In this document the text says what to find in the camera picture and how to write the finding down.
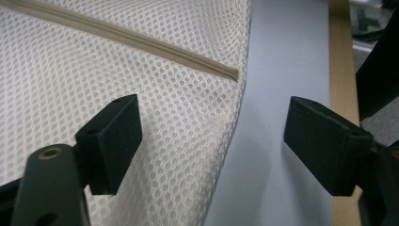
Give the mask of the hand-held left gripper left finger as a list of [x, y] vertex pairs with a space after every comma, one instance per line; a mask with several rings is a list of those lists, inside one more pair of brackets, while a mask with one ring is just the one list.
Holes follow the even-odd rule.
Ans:
[[76, 134], [84, 185], [93, 195], [115, 195], [142, 140], [138, 97], [120, 97]]

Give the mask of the cream mesh zipper bag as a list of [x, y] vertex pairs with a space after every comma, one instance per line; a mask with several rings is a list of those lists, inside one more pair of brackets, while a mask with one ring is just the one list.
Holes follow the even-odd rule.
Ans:
[[0, 226], [202, 226], [251, 0], [0, 0]]

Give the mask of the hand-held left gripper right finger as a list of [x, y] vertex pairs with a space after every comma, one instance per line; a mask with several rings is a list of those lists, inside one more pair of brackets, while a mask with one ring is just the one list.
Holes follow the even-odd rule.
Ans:
[[327, 107], [302, 97], [290, 99], [284, 142], [332, 196], [350, 196], [373, 136]]

